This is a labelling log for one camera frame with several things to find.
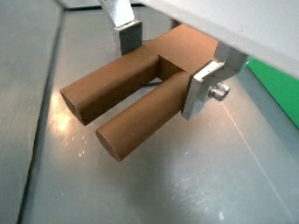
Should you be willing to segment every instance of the metal plate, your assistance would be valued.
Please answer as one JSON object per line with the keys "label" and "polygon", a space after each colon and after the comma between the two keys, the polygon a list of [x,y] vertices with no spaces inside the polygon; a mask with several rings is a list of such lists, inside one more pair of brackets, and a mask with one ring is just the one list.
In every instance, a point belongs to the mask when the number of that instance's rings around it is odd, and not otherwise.
{"label": "metal plate", "polygon": [[296,0],[140,0],[140,3],[299,78]]}

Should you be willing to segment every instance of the metal bracket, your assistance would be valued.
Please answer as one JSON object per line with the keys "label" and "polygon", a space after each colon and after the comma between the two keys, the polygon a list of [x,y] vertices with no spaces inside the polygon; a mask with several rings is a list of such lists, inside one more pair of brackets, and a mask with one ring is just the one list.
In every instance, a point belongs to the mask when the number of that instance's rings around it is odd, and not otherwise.
{"label": "metal bracket", "polygon": [[122,55],[134,51],[143,41],[143,23],[135,19],[130,0],[99,0],[114,27],[114,39]]}
{"label": "metal bracket", "polygon": [[219,42],[214,60],[191,77],[182,116],[191,120],[202,111],[207,100],[214,97],[223,101],[230,93],[230,87],[222,82],[236,75],[247,60],[247,55]]}

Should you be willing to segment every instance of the screw head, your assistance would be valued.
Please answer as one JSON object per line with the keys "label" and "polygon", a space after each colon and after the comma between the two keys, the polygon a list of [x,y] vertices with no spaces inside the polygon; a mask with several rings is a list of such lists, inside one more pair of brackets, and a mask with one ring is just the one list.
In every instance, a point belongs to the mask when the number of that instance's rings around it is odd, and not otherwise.
{"label": "screw head", "polygon": [[210,89],[210,97],[215,98],[219,102],[222,102],[230,93],[230,87],[222,82]]}

